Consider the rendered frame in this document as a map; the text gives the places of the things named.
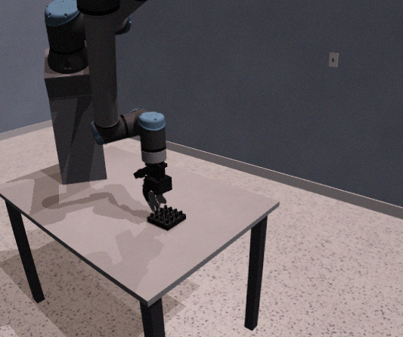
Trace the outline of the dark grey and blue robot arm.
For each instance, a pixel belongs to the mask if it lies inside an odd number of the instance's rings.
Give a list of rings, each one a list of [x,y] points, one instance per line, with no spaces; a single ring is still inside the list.
[[[53,71],[71,74],[89,68],[96,143],[139,135],[142,161],[157,164],[166,160],[164,115],[143,109],[118,113],[115,35],[130,30],[132,12],[146,1],[55,0],[45,9],[45,25]]]

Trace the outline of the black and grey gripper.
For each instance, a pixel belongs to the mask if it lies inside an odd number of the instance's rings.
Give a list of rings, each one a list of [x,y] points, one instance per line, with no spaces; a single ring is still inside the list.
[[[159,211],[160,204],[166,204],[166,198],[163,196],[163,193],[172,190],[172,177],[166,175],[165,173],[165,168],[167,167],[167,163],[165,162],[161,162],[158,164],[145,163],[145,165],[147,167],[150,167],[150,172],[147,173],[143,180],[144,184],[142,185],[142,191],[144,198],[146,199],[151,210],[153,211],[153,213],[156,213],[154,206],[156,206],[156,210]]]

